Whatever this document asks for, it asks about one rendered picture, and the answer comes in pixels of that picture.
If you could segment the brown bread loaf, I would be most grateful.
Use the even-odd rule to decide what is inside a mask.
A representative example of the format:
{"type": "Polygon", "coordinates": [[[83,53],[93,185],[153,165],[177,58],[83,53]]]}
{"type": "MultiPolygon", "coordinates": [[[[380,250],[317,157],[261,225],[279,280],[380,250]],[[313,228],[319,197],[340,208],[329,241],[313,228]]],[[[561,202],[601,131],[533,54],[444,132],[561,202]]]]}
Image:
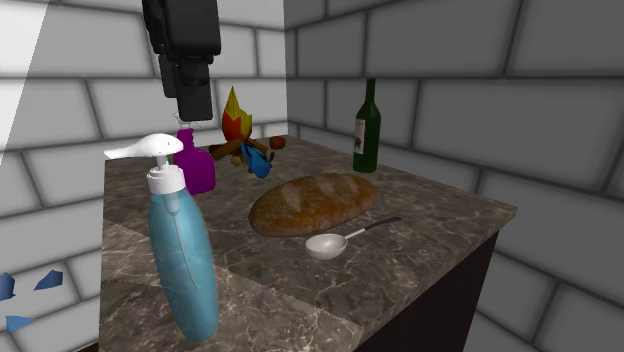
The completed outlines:
{"type": "Polygon", "coordinates": [[[375,200],[374,185],[361,176],[317,174],[268,190],[251,207],[248,220],[263,236],[307,237],[360,216],[375,200]]]}

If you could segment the purple bottle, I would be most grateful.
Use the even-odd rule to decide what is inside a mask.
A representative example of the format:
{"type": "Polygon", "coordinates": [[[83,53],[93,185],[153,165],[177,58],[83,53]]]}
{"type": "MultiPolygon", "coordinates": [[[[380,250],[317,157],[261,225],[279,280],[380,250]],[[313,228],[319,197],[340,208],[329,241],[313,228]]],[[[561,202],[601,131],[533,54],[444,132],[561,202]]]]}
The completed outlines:
{"type": "Polygon", "coordinates": [[[173,161],[183,170],[191,195],[209,192],[216,185],[214,160],[208,152],[195,146],[191,123],[183,121],[178,114],[174,117],[180,125],[176,138],[183,143],[183,149],[173,155],[173,161]]]}

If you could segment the blue pump soap bottle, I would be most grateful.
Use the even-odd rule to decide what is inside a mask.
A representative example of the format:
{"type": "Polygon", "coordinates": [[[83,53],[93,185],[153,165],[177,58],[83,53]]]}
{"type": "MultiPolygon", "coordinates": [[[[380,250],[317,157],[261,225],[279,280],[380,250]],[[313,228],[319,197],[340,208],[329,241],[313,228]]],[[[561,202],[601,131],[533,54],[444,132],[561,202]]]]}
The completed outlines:
{"type": "Polygon", "coordinates": [[[178,327],[200,343],[218,327],[218,294],[209,236],[183,170],[168,156],[183,150],[176,137],[154,133],[104,152],[109,159],[153,157],[146,179],[151,193],[148,230],[161,286],[178,327]]]}

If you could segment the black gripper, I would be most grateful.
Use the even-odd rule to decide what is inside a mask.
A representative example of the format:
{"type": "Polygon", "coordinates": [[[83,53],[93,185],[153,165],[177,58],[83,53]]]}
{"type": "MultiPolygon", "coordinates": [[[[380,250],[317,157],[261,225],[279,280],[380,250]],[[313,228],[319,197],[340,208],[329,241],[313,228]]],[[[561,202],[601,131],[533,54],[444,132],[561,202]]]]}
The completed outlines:
{"type": "Polygon", "coordinates": [[[184,122],[213,118],[209,65],[221,53],[217,0],[141,0],[164,95],[175,98],[184,122]],[[177,60],[174,65],[170,59],[177,60]]]}

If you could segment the small blue toy figure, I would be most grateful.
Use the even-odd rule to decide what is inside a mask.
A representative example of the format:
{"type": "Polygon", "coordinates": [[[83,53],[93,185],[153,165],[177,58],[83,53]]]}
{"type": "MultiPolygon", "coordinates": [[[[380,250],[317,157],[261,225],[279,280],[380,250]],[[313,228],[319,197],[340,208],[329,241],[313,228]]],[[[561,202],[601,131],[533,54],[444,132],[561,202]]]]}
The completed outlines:
{"type": "Polygon", "coordinates": [[[243,144],[241,150],[249,170],[258,178],[265,178],[272,168],[271,162],[274,158],[274,152],[271,151],[266,154],[252,144],[243,144]]]}

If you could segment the toy campfire figure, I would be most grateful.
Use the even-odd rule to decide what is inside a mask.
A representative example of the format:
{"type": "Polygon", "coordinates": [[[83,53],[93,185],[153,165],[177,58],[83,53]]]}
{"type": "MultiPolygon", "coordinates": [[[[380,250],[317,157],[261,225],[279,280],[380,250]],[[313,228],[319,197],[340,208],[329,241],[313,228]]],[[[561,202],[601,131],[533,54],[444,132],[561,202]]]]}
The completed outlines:
{"type": "Polygon", "coordinates": [[[251,137],[252,116],[246,113],[239,105],[234,87],[228,94],[221,121],[221,130],[226,142],[209,147],[209,153],[214,161],[219,161],[227,155],[232,156],[235,166],[245,163],[242,147],[253,146],[266,154],[269,148],[251,137]]]}

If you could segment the green wine bottle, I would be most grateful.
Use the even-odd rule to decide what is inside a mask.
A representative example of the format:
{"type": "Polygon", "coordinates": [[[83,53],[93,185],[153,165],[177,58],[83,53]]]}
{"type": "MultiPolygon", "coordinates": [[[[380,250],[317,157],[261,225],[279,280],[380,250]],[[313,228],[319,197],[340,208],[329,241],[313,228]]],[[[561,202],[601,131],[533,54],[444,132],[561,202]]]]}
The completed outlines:
{"type": "Polygon", "coordinates": [[[377,169],[381,114],[375,103],[376,79],[366,80],[365,100],[356,114],[353,169],[373,173],[377,169]]]}

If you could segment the dark cabinet with marble top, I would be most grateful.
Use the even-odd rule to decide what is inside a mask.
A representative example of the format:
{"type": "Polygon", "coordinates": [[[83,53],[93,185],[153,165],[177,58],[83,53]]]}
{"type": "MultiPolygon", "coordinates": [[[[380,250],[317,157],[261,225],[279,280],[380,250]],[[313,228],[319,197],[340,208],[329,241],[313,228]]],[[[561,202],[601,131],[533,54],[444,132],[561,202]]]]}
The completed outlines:
{"type": "Polygon", "coordinates": [[[310,258],[300,238],[257,234],[265,191],[350,157],[289,138],[268,177],[218,163],[199,195],[212,243],[219,326],[203,343],[178,329],[147,235],[148,159],[105,165],[100,352],[462,352],[499,230],[515,208],[387,166],[374,206],[341,226],[349,247],[310,258]]]}

